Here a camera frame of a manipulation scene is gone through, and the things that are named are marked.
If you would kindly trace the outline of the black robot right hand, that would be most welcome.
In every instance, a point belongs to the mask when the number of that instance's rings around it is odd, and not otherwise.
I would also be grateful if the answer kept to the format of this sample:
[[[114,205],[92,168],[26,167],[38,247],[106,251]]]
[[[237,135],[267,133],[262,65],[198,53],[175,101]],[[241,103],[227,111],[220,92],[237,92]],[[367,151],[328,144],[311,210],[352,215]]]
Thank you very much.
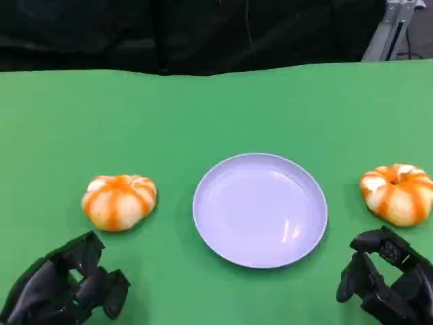
[[[353,295],[361,308],[381,324],[432,323],[432,263],[390,228],[383,226],[357,235],[350,243],[355,250],[343,269],[336,292],[339,303]],[[370,259],[377,253],[402,271],[391,285],[385,283]]]

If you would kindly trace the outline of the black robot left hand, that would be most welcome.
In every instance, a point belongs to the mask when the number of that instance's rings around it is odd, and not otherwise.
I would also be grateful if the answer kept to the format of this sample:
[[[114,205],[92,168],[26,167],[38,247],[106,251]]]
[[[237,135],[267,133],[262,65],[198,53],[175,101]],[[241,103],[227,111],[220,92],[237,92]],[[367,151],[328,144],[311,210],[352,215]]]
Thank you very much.
[[[90,231],[37,259],[11,287],[1,323],[84,324],[98,307],[117,319],[131,284],[99,265],[104,248]]]

